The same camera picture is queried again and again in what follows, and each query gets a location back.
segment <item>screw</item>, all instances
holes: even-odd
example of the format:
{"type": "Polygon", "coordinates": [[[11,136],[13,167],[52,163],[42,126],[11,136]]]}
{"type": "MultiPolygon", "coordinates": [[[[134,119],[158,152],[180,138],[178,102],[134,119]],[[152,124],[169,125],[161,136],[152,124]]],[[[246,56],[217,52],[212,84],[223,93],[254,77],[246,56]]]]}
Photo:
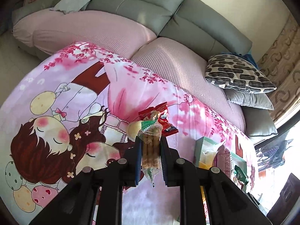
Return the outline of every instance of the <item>screw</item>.
{"type": "Polygon", "coordinates": [[[125,158],[121,158],[118,160],[119,164],[125,164],[127,162],[127,160],[125,158]]]}
{"type": "Polygon", "coordinates": [[[82,171],[84,173],[89,173],[90,171],[92,171],[92,168],[90,166],[85,166],[84,168],[82,168],[82,171]]]}
{"type": "Polygon", "coordinates": [[[185,160],[184,160],[183,158],[178,158],[178,159],[176,159],[176,162],[177,162],[178,164],[184,164],[184,163],[185,163],[185,160]]]}
{"type": "Polygon", "coordinates": [[[211,168],[211,171],[212,171],[213,173],[219,173],[219,172],[220,172],[220,169],[219,169],[218,167],[216,167],[216,166],[213,166],[213,167],[211,168]]]}

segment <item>pink balloon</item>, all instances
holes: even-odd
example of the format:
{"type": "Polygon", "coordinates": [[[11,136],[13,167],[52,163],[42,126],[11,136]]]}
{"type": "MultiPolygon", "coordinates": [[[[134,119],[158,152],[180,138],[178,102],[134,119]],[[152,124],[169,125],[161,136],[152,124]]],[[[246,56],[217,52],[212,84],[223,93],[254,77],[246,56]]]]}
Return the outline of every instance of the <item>pink balloon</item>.
{"type": "Polygon", "coordinates": [[[40,185],[32,189],[31,197],[34,203],[44,208],[57,194],[56,189],[40,185]]]}

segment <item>closed eye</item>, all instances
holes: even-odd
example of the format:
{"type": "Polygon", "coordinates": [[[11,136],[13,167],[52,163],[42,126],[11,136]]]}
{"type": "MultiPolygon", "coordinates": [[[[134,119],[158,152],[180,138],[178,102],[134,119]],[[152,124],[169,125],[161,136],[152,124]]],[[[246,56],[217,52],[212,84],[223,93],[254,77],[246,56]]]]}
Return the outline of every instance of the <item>closed eye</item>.
{"type": "Polygon", "coordinates": [[[62,144],[62,143],[60,143],[60,142],[57,142],[54,138],[53,138],[53,140],[54,140],[55,143],[62,144]]]}
{"type": "MultiPolygon", "coordinates": [[[[94,157],[94,156],[91,156],[89,153],[86,153],[86,155],[88,155],[89,157],[94,157]]],[[[95,158],[95,157],[94,157],[95,158]]]]}
{"type": "Polygon", "coordinates": [[[44,132],[44,131],[42,131],[42,130],[39,130],[38,127],[37,127],[37,130],[40,131],[40,132],[44,132]]]}

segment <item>sofa backrest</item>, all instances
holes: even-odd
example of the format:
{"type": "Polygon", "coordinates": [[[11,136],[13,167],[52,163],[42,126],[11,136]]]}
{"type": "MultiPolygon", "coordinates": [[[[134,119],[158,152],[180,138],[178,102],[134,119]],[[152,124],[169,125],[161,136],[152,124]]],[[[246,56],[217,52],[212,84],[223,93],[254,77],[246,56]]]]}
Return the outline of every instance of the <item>sofa backrest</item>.
{"type": "Polygon", "coordinates": [[[204,59],[221,52],[247,54],[252,42],[200,0],[184,0],[159,34],[184,44],[204,59]]]}
{"type": "Polygon", "coordinates": [[[86,10],[114,13],[134,20],[158,35],[183,0],[91,0],[86,10]]]}

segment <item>blue cloth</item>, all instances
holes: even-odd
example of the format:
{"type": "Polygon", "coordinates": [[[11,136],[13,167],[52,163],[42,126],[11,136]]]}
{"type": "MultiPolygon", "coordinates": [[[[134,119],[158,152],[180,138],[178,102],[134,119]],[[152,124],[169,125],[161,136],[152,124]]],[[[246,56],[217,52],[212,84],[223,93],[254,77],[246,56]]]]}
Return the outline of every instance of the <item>blue cloth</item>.
{"type": "Polygon", "coordinates": [[[222,54],[230,54],[230,55],[235,55],[239,58],[242,58],[242,59],[246,60],[247,62],[250,62],[254,67],[256,67],[259,70],[258,65],[256,64],[256,62],[251,54],[246,54],[244,56],[242,56],[242,54],[237,54],[237,53],[233,53],[233,52],[222,52],[222,54]]]}

